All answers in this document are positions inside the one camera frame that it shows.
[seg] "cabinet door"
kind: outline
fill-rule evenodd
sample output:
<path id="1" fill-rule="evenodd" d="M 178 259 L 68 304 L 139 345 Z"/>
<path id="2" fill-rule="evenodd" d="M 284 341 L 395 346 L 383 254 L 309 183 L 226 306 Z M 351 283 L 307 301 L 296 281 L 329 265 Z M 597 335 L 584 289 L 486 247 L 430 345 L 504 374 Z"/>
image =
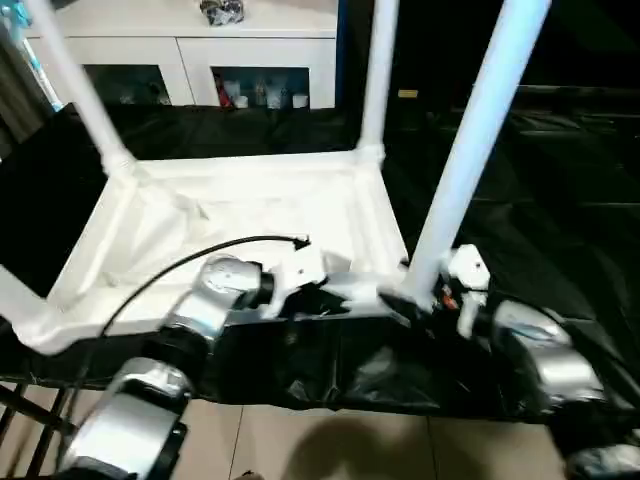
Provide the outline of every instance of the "cabinet door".
<path id="1" fill-rule="evenodd" d="M 220 105 L 223 89 L 223 102 L 240 94 L 249 106 L 273 91 L 286 92 L 290 103 L 306 95 L 311 108 L 335 105 L 335 39 L 179 38 L 178 45 L 198 105 Z"/>
<path id="2" fill-rule="evenodd" d="M 180 51 L 174 38 L 67 38 L 105 103 L 192 105 Z M 63 104 L 72 95 L 42 39 L 33 50 Z"/>

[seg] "tiled floor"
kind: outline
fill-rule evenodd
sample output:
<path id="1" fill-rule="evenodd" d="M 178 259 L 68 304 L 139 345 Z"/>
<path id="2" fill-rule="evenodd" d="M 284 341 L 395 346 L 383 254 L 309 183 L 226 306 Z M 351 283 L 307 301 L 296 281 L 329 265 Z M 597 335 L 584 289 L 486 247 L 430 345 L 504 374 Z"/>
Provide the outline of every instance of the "tiled floor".
<path id="1" fill-rule="evenodd" d="M 29 387 L 49 407 L 55 391 Z M 83 392 L 81 418 L 99 397 Z M 543 427 L 368 412 L 195 401 L 174 479 L 228 480 L 248 470 L 265 480 L 560 480 Z M 24 475 L 42 428 L 16 415 L 0 449 L 0 476 Z M 53 471 L 51 448 L 42 474 Z"/>

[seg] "white cabinet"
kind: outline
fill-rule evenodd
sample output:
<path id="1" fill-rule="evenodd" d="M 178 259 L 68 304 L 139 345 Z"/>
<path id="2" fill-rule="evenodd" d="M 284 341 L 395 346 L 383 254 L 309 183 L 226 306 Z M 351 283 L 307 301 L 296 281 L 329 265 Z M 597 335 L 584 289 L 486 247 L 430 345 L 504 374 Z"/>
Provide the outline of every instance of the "white cabinet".
<path id="1" fill-rule="evenodd" d="M 287 78 L 290 95 L 328 108 L 335 105 L 337 10 L 338 0 L 245 0 L 243 22 L 211 27 L 194 0 L 76 0 L 56 16 L 105 101 L 219 105 L 216 73 L 218 84 L 241 79 L 245 89 Z M 68 103 L 71 92 L 37 28 L 27 36 Z M 134 79 L 139 85 L 128 84 Z"/>

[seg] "black tablecloth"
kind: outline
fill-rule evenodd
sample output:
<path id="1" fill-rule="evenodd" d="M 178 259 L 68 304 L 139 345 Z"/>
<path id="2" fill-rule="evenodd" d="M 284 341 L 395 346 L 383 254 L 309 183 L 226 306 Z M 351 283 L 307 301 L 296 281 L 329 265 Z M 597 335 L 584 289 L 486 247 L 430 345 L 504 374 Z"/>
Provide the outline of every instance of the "black tablecloth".
<path id="1" fill-rule="evenodd" d="M 116 107 L 139 159 L 353 148 L 340 112 Z M 383 176 L 407 247 L 417 241 L 459 115 L 388 133 Z M 576 318 L 640 369 L 640 121 L 514 113 L 458 241 L 476 244 L 493 285 Z M 0 262 L 46 295 L 104 185 L 72 107 L 0 164 Z M 0 378 L 60 386 L 96 342 L 43 357 L 0 329 Z M 101 388 L 148 335 L 101 342 L 88 385 Z M 465 342 L 433 342 L 384 319 L 228 329 L 200 385 L 204 398 L 291 408 L 351 407 L 532 419 L 505 398 L 495 363 Z"/>

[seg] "white pvc pipe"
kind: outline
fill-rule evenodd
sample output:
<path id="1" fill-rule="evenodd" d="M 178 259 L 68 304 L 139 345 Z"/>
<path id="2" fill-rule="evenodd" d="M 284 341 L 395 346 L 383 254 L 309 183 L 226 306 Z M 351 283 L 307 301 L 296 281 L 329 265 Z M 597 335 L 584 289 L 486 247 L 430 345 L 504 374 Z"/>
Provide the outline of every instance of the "white pvc pipe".
<path id="1" fill-rule="evenodd" d="M 105 172 L 108 175 L 127 174 L 133 169 L 135 160 L 120 141 L 86 72 L 71 56 L 56 25 L 49 0 L 26 0 L 26 4 L 57 68 L 63 73 L 69 91 L 73 93 L 82 121 L 102 155 Z"/>
<path id="2" fill-rule="evenodd" d="M 21 332 L 39 329 L 62 314 L 0 265 L 0 315 Z"/>
<path id="3" fill-rule="evenodd" d="M 430 297 L 509 111 L 551 0 L 505 0 L 425 221 L 405 290 Z"/>
<path id="4" fill-rule="evenodd" d="M 358 147 L 373 147 L 384 157 L 384 123 L 393 66 L 399 0 L 376 0 L 369 47 L 369 67 Z"/>

